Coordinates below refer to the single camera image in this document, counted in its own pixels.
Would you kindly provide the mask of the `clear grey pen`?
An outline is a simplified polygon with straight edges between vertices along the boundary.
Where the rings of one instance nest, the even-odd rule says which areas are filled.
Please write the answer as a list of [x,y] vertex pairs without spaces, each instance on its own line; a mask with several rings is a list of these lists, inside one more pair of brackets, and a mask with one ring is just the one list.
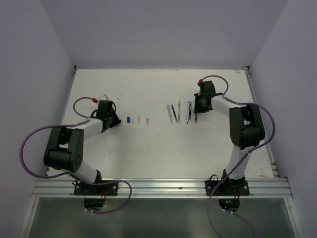
[[180,116],[181,116],[181,105],[180,105],[180,101],[178,101],[178,110],[177,110],[178,123],[180,123]]

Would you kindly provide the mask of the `clear slim pen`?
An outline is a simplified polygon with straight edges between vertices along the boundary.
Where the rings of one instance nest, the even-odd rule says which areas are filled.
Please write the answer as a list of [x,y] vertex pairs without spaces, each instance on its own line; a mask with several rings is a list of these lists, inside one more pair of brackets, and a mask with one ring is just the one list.
[[173,124],[173,118],[172,118],[170,105],[166,105],[166,107],[167,107],[167,111],[168,111],[168,115],[169,115],[169,120],[170,120],[171,124]]

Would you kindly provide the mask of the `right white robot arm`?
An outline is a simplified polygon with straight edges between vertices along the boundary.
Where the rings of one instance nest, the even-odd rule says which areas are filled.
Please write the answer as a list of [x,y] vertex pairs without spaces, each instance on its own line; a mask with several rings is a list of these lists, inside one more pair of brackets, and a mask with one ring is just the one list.
[[265,130],[259,106],[242,104],[216,93],[211,80],[199,80],[199,92],[195,96],[194,113],[217,111],[229,118],[229,135],[233,143],[230,161],[224,169],[220,188],[225,194],[233,194],[238,182],[245,179],[245,170],[251,156],[251,149],[259,146],[265,138]]

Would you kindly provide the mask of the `green barrel pen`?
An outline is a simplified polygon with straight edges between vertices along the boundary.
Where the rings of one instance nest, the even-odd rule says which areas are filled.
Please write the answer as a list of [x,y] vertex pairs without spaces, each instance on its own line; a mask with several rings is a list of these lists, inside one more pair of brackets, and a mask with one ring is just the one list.
[[174,108],[173,104],[171,104],[171,108],[172,108],[172,111],[173,111],[173,115],[175,117],[175,121],[176,121],[176,123],[178,123],[178,118],[177,118],[176,111],[175,111],[175,108]]

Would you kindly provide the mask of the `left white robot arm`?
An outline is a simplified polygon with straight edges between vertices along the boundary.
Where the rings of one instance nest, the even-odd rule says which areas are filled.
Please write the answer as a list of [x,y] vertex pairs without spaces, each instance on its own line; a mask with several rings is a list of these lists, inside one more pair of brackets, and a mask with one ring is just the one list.
[[84,162],[84,141],[120,123],[115,103],[100,100],[87,123],[52,128],[44,153],[44,164],[55,170],[69,172],[73,177],[85,181],[85,188],[91,194],[99,194],[103,188],[101,173]]

